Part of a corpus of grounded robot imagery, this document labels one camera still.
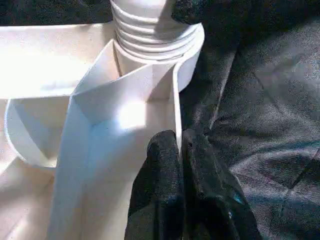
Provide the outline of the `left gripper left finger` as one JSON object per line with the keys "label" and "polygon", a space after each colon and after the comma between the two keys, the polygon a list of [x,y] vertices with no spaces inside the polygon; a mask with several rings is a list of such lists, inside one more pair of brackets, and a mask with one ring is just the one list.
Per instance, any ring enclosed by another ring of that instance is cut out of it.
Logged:
{"label": "left gripper left finger", "polygon": [[185,196],[182,164],[172,130],[154,135],[132,185],[126,240],[180,240]]}

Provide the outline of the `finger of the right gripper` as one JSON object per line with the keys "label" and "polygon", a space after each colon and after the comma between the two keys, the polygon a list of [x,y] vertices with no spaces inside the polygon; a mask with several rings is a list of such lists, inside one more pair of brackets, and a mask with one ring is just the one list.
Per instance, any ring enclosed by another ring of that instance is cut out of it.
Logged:
{"label": "finger of the right gripper", "polygon": [[198,24],[202,21],[202,15],[202,0],[176,0],[171,7],[171,18],[182,24]]}

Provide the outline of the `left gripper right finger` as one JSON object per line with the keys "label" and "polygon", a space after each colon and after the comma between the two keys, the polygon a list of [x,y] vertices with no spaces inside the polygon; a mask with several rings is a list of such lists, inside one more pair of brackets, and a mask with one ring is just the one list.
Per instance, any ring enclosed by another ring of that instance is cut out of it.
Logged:
{"label": "left gripper right finger", "polygon": [[256,218],[238,179],[206,136],[182,133],[186,229],[190,240],[260,240]]}

